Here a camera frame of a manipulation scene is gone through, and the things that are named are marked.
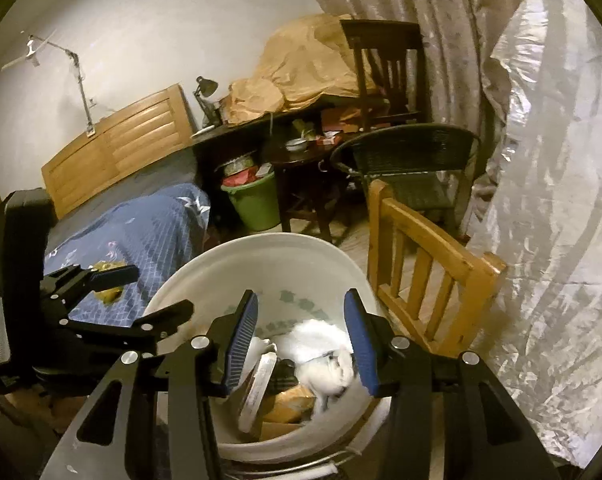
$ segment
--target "green wicker armchair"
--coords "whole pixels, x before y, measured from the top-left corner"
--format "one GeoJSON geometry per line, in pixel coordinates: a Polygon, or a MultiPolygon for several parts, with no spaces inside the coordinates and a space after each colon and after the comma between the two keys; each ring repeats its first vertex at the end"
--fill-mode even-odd
{"type": "Polygon", "coordinates": [[[417,211],[442,210],[446,229],[456,234],[454,210],[465,181],[473,144],[480,140],[463,128],[448,124],[401,124],[358,135],[338,145],[332,165],[359,178],[367,196],[376,178],[392,186],[395,198],[417,211]],[[459,185],[450,197],[437,171],[457,172],[459,185]]]}

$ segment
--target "blue bedspread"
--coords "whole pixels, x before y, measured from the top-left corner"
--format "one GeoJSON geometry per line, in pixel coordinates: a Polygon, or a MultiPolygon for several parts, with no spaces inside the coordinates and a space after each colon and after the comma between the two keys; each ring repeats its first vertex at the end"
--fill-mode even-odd
{"type": "Polygon", "coordinates": [[[77,321],[129,326],[143,314],[159,287],[201,253],[209,200],[193,184],[165,187],[149,196],[123,202],[52,250],[45,273],[71,264],[88,267],[101,260],[124,260],[140,270],[136,283],[104,305],[94,293],[70,313],[77,321]]]}

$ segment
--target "bed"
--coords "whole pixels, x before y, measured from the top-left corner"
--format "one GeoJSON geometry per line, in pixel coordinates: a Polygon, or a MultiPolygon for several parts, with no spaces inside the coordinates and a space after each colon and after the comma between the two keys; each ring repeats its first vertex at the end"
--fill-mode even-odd
{"type": "Polygon", "coordinates": [[[90,293],[70,313],[129,326],[158,288],[203,250],[207,195],[197,186],[193,130],[178,85],[156,92],[81,134],[43,168],[59,222],[48,237],[45,273],[125,262],[140,269],[106,305],[90,293]]]}

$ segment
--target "beige curtain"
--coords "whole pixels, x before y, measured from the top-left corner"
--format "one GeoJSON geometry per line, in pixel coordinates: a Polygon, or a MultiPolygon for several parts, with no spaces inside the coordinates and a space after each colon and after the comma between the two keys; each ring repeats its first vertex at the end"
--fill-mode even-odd
{"type": "Polygon", "coordinates": [[[490,54],[521,0],[317,1],[330,14],[419,23],[433,120],[480,134],[486,141],[481,158],[492,152],[494,131],[507,115],[510,82],[490,54]]]}

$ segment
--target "green bucket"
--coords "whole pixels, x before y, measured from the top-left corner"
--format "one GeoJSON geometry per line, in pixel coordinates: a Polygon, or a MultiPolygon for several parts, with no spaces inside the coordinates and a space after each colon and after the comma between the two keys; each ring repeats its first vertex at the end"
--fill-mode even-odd
{"type": "Polygon", "coordinates": [[[279,224],[277,181],[274,172],[243,186],[221,186],[250,231],[265,231],[279,224]]]}

